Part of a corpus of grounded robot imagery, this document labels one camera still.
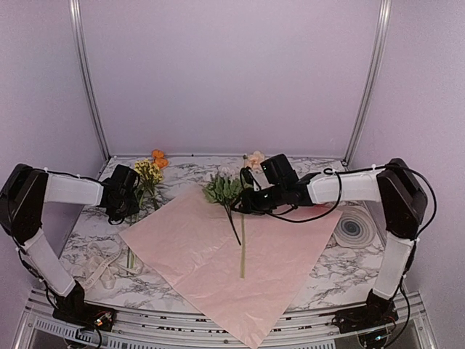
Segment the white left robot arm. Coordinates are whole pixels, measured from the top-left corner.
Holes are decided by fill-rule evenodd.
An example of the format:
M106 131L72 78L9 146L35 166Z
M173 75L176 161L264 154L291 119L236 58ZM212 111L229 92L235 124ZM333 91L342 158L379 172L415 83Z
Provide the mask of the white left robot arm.
M77 324L92 317L84 287L62 266L44 234L42 215L47 203L103 208L111 225L138 213L137 172L118 165L103 181L77 174L17 164L1 189L1 226L32 263L32 273L45 281L57 308Z

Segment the white flower bunch green leaves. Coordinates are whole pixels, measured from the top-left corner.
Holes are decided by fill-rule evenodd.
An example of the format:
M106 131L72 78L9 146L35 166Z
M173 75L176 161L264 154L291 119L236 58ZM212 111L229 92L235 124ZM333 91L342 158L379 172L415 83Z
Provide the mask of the white flower bunch green leaves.
M209 181L202 189L205 199L210 204L219 204L223 207L235 239L240 246L242 243L233 222L232 205L239 197L241 190L242 186L239 178L229 170L219 170L216 174L210 174Z

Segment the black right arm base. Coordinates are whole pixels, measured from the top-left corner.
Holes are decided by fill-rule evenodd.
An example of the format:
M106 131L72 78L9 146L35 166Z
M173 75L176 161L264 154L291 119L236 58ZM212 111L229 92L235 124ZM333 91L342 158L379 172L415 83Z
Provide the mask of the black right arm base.
M393 299L384 299L371 290L364 305L336 311L331 324L345 334L393 324L398 318Z

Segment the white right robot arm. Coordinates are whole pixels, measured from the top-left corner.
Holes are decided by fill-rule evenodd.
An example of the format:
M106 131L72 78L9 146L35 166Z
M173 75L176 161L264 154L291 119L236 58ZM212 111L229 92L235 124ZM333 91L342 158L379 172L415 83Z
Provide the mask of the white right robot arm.
M401 158L362 169L339 172L327 168L299 177L287 157L278 154L263 161L261 168L268 187L261 188L251 169L240 170L243 187L232 208L244 214L265 214L278 220L274 211L286 205L293 208L330 203L334 211L341 202L361 201L379 204L384 228L378 233L384 242L384 256L360 320L376 325L388 314L388 305L400 289L408 272L419 235L428 225L424 215L434 191L420 172Z

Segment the yellow small flower bunch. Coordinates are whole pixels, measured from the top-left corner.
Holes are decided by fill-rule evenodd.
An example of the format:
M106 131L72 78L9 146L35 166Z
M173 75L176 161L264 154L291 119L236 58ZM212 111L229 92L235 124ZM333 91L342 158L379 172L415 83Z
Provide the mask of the yellow small flower bunch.
M159 205L156 199L156 186L163 180L161 169L154 161L144 159L134 163L134 170L139 175L139 184L136 190L139 206L142 207L144 200L147 199L153 205L154 210L157 210Z

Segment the orange flower stem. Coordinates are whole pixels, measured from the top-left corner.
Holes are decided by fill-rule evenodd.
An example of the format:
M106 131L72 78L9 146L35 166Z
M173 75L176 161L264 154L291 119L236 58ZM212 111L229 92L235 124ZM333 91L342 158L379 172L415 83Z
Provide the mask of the orange flower stem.
M162 173L163 173L163 169L165 167L167 167L168 164L169 164L169 161L165 157L165 153L163 151L158 150L158 149L155 149L155 150L152 151L151 159L149 159L149 160L154 161L159 166ZM137 198L137 195L136 195L136 200L137 200L139 208L142 209L143 206L144 206L144 203L142 204L142 207L140 207L139 199Z

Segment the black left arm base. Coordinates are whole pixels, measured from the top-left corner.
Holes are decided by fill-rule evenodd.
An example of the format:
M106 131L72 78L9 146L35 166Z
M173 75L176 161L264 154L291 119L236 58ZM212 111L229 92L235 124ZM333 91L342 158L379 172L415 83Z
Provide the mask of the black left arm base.
M52 316L70 324L83 326L86 329L110 332L116 319L116 310L85 303L78 310L55 309Z

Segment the peach flower long green stem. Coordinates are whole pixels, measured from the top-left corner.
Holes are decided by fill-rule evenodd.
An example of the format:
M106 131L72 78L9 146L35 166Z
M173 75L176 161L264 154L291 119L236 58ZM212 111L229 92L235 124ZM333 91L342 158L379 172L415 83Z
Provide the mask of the peach flower long green stem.
M261 151L254 151L250 155L243 157L244 167L250 167L253 170L258 170L260 163L264 160L264 154ZM244 279L246 276L246 229L245 229L245 216L240 216L241 238L242 247L240 254L240 278Z

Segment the pink wrapping paper sheet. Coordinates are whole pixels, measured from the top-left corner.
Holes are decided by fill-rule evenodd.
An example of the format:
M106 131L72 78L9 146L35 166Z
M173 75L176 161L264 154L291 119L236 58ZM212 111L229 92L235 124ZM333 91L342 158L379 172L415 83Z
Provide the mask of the pink wrapping paper sheet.
M198 185L121 233L126 245L195 309L250 348L259 347L304 286L341 212L301 208L284 222L245 216L241 247L224 209Z

